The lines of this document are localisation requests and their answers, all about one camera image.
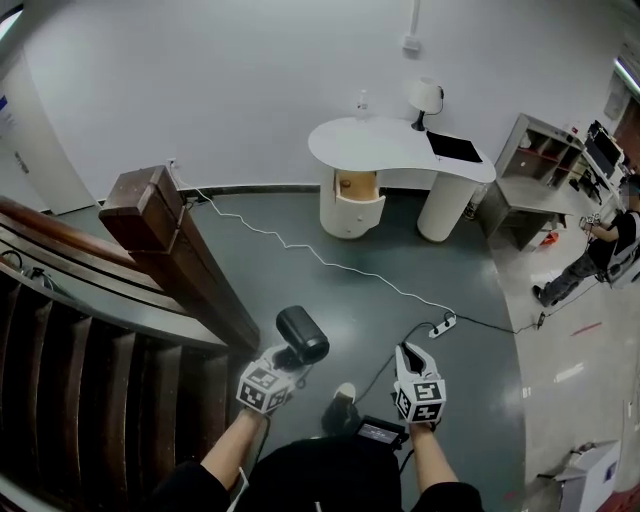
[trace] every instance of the electric outlet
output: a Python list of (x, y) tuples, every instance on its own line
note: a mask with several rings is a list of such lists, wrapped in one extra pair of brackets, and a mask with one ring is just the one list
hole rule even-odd
[(416, 36), (407, 34), (402, 38), (402, 47), (410, 52), (419, 52), (422, 45), (420, 40)]
[(456, 325), (456, 317), (451, 316), (444, 322), (442, 322), (438, 327), (435, 327), (429, 331), (429, 338), (437, 338), (438, 336), (442, 336), (449, 329), (453, 328)]

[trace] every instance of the wooden banister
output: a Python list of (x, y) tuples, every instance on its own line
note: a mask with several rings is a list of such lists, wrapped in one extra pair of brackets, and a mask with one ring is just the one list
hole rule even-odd
[(116, 265), (140, 271), (138, 264), (119, 245), (72, 228), (4, 196), (0, 196), (0, 213), (64, 245)]
[(209, 251), (164, 166), (121, 174), (100, 220), (140, 268), (229, 347), (259, 331)]

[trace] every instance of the shoe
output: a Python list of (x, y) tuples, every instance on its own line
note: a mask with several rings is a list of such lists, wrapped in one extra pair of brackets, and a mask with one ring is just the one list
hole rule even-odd
[(333, 394), (333, 399), (350, 400), (351, 404), (356, 401), (356, 387), (351, 382), (345, 382), (340, 384), (336, 392)]
[(351, 435), (360, 425), (356, 401), (356, 387), (350, 382), (340, 385), (333, 400), (322, 415), (322, 430), (327, 436)]
[(535, 285), (533, 288), (531, 288), (531, 291), (533, 292), (533, 296), (536, 298), (536, 300), (540, 302), (540, 294), (542, 294), (542, 288), (540, 288), (538, 285)]

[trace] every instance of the red object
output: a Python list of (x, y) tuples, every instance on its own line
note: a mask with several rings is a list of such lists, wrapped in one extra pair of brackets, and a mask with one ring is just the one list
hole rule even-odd
[(540, 245), (553, 245), (558, 241), (558, 238), (560, 238), (560, 235), (555, 231), (552, 231), (547, 235), (547, 238), (545, 238)]
[(589, 325), (587, 327), (583, 327), (582, 329), (579, 329), (576, 332), (574, 332), (571, 336), (575, 336), (577, 334), (583, 333), (583, 332), (588, 331), (590, 329), (594, 329), (594, 328), (599, 327), (601, 325), (602, 325), (602, 322), (598, 322), (597, 324), (593, 324), (593, 325)]

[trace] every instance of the white cable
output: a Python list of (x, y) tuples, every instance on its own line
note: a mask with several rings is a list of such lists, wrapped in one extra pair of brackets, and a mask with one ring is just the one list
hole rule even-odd
[(411, 11), (411, 23), (409, 25), (409, 35), (415, 36), (418, 31), (418, 16), (420, 14), (420, 0), (413, 0), (413, 10)]
[[(172, 171), (171, 174), (172, 176), (174, 175), (173, 171), (175, 171), (175, 167), (173, 167), (171, 164), (169, 165), (169, 169)], [(211, 206), (213, 206), (213, 209), (218, 213), (218, 215), (220, 215), (221, 217), (234, 217), (236, 219), (240, 219), (240, 222), (242, 222), (246, 227), (248, 227), (251, 231), (255, 231), (256, 233), (262, 233), (263, 235), (274, 235), (275, 237), (278, 238), (278, 240), (280, 240), (280, 243), (282, 244), (282, 247), (284, 247), (285, 249), (309, 249), (311, 251), (311, 253), (318, 259), (318, 261), (320, 263), (322, 263), (325, 267), (336, 267), (336, 268), (341, 268), (342, 270), (348, 270), (349, 272), (355, 272), (356, 274), (360, 274), (363, 276), (367, 276), (367, 277), (377, 277), (378, 279), (380, 279), (384, 284), (390, 286), (391, 288), (393, 288), (396, 292), (398, 292), (400, 295), (403, 295), (405, 297), (413, 297), (414, 299), (418, 299), (420, 302), (422, 302), (423, 304), (426, 304), (427, 306), (433, 306), (436, 308), (441, 308), (444, 309), (446, 311), (449, 311), (450, 313), (452, 313), (454, 316), (456, 315), (456, 312), (451, 309), (448, 308), (447, 306), (442, 306), (441, 304), (436, 304), (434, 302), (429, 302), (427, 300), (424, 300), (422, 297), (415, 295), (414, 293), (407, 293), (407, 292), (403, 292), (402, 290), (400, 290), (397, 286), (395, 286), (393, 283), (390, 283), (389, 281), (387, 281), (384, 277), (378, 275), (378, 274), (372, 274), (370, 272), (363, 272), (362, 270), (358, 270), (357, 268), (351, 268), (351, 267), (345, 267), (343, 265), (338, 265), (337, 263), (330, 263), (327, 261), (324, 261), (322, 259), (322, 257), (320, 257), (320, 255), (315, 251), (315, 249), (313, 247), (311, 247), (310, 245), (307, 244), (287, 244), (282, 237), (276, 233), (275, 231), (262, 231), (261, 229), (257, 229), (254, 228), (253, 226), (249, 225), (244, 218), (242, 217), (242, 215), (238, 215), (237, 213), (223, 213), (220, 210), (218, 210), (218, 207), (213, 203), (213, 201), (208, 198), (207, 196), (205, 196), (199, 188), (194, 187), (193, 185), (189, 185), (187, 182), (185, 182), (184, 180), (182, 180), (177, 174), (175, 174), (176, 179), (182, 183), (184, 186), (189, 187), (193, 190), (195, 190), (198, 194), (200, 194), (204, 199), (206, 199), (207, 201), (209, 201), (211, 203)]]

